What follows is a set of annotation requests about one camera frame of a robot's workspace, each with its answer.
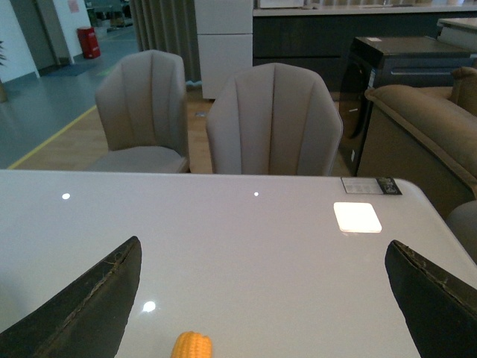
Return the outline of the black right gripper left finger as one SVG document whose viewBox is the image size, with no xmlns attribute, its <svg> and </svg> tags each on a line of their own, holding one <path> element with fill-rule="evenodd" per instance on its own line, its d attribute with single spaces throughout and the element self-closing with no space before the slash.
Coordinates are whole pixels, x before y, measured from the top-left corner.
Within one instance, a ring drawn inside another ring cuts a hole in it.
<svg viewBox="0 0 477 358">
<path fill-rule="evenodd" d="M 115 357 L 139 287 L 130 237 L 37 310 L 1 332 L 2 357 Z"/>
</svg>

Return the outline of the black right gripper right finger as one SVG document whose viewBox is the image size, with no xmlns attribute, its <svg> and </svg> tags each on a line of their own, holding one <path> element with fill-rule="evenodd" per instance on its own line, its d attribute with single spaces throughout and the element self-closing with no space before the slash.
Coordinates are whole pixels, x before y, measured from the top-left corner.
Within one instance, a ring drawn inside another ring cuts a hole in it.
<svg viewBox="0 0 477 358">
<path fill-rule="evenodd" d="M 475 288 L 397 240 L 385 268 L 421 357 L 476 356 Z"/>
</svg>

